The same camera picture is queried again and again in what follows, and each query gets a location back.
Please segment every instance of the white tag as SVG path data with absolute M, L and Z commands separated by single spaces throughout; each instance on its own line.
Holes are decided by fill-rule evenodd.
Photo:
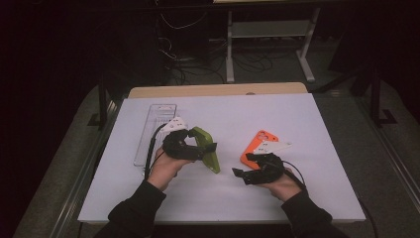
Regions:
M 180 117 L 174 117 L 170 120 L 163 128 L 160 129 L 161 132 L 172 132 L 180 131 L 187 129 L 186 123 Z
M 272 141 L 263 141 L 258 147 L 254 150 L 254 155 L 264 155 L 273 153 L 281 149 L 291 147 L 290 142 L 272 142 Z

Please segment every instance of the floor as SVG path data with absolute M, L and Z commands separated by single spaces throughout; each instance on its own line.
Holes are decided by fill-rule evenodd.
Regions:
M 214 57 L 210 62 L 184 57 L 172 71 L 169 84 L 224 82 L 226 69 L 221 52 L 225 45 L 218 40 L 212 44 Z M 294 53 L 300 44 L 296 39 L 234 42 L 235 83 L 299 81 L 311 90 L 340 75 L 328 70 L 337 42 L 315 39 L 307 58 L 316 81 L 306 82 Z M 349 92 L 352 83 L 349 79 L 326 93 L 314 94 L 343 167 L 366 207 L 366 221 L 336 225 L 351 237 L 375 237 L 375 230 L 380 238 L 420 237 L 418 197 L 412 195 L 410 186 L 403 182 L 401 168 L 404 167 L 395 166 L 399 165 L 395 161 L 401 162 L 412 180 L 419 182 L 419 125 L 404 109 L 398 94 L 383 83 L 381 108 L 389 109 L 397 124 L 378 129 L 368 117 L 369 93 L 363 97 L 352 96 Z M 111 105 L 109 111 L 112 121 L 118 107 Z M 102 131 L 97 126 L 89 126 L 92 115 L 97 113 L 98 93 L 97 88 L 93 88 L 80 105 L 16 238 L 92 237 L 101 228 L 101 225 L 80 224 L 76 220 L 94 173 L 96 158 L 100 157 L 100 148 L 105 145 L 112 126 L 108 125 Z M 266 229 L 272 229 L 274 235 L 279 232 L 273 227 Z M 254 233 L 253 237 L 263 237 L 263 234 Z

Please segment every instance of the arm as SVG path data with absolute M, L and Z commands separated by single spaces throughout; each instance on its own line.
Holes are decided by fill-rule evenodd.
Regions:
M 332 216 L 319 208 L 287 175 L 271 183 L 260 184 L 282 200 L 281 208 L 289 219 L 293 233 L 299 238 L 348 237 L 331 224 Z
M 148 180 L 144 180 L 130 198 L 114 207 L 109 213 L 109 222 L 95 237 L 139 238 L 152 234 L 156 213 L 166 198 L 163 191 L 176 173 L 191 163 L 173 159 L 162 149 L 157 150 L 157 155 Z

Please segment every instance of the person's left hand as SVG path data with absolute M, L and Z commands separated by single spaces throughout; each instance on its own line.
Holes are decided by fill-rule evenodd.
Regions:
M 148 182 L 159 190 L 164 191 L 176 173 L 184 165 L 192 163 L 192 161 L 174 159 L 168 156 L 162 148 L 157 149 L 156 155 L 156 161 L 152 167 Z

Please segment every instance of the white cable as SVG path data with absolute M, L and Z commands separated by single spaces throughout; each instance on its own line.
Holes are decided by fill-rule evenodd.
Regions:
M 170 39 L 168 38 L 159 38 L 159 39 L 166 40 L 169 43 L 169 51 L 172 50 L 172 42 L 170 41 Z
M 191 27 L 191 26 L 193 26 L 193 25 L 195 25 L 195 24 L 197 24 L 197 23 L 199 23 L 201 20 L 203 20 L 204 19 L 204 17 L 207 15 L 207 13 L 205 12 L 205 13 L 203 13 L 203 15 L 197 20 L 197 21 L 195 21 L 195 22 L 193 22 L 193 23 L 191 23 L 191 24 L 188 24 L 188 25 L 185 25 L 185 26 L 182 26 L 182 27 L 174 27 L 174 26 L 172 26 L 167 20 L 166 20 L 166 18 L 163 16 L 163 14 L 160 14 L 160 16 L 161 16 L 161 18 L 163 19 L 163 21 L 168 25 L 168 26 L 170 26 L 171 28 L 173 28 L 173 29 L 175 29 L 175 30 L 179 30 L 179 29 L 184 29 L 184 28 L 188 28 L 188 27 Z
M 176 55 L 169 54 L 169 53 L 165 52 L 164 50 L 159 50 L 159 51 L 162 52 L 162 53 L 164 53 L 167 57 L 169 57 L 169 58 L 171 58 L 173 60 L 176 60 Z

